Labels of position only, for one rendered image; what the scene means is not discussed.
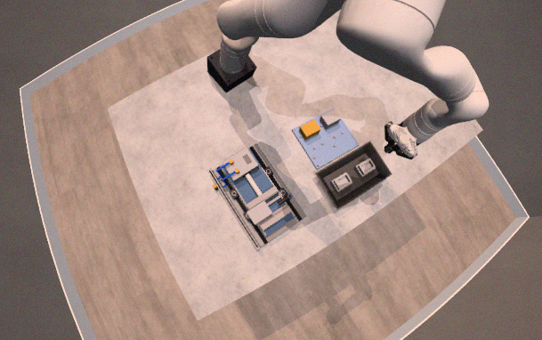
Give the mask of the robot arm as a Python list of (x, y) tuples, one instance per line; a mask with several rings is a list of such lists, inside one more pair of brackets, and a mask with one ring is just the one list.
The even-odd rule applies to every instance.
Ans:
[[(408, 156), (440, 130), (483, 116), (489, 100), (465, 55), (426, 49), (446, 0), (230, 0), (217, 10), (220, 66), (239, 73), (259, 37), (298, 38), (339, 10), (336, 35), (350, 51), (428, 88), (429, 100), (387, 133)], [(426, 58), (425, 58), (426, 57)], [(468, 98), (467, 98), (468, 97)], [(440, 99), (439, 99), (440, 98)], [(451, 102), (451, 103), (450, 103)]]

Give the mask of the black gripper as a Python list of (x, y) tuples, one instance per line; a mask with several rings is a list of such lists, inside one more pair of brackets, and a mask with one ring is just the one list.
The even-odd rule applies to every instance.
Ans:
[[(384, 152), (388, 154), (392, 153), (393, 151), (396, 152), (396, 155), (398, 156), (401, 156), (401, 157), (404, 157), (404, 158), (408, 158), (408, 159), (413, 159), (415, 156), (413, 157), (408, 157), (406, 154), (404, 154), (404, 152), (400, 149), (400, 147), (395, 144), (395, 141), (392, 140), (392, 138), (390, 137), (390, 135), (387, 133), (387, 129), (388, 127), (390, 127), (391, 125), (393, 125), (393, 122), (390, 121), (388, 124), (386, 124), (384, 126), (384, 137), (385, 137), (385, 140), (388, 142), (388, 144), (386, 146), (384, 146)], [(402, 153), (403, 152), (403, 153)]]

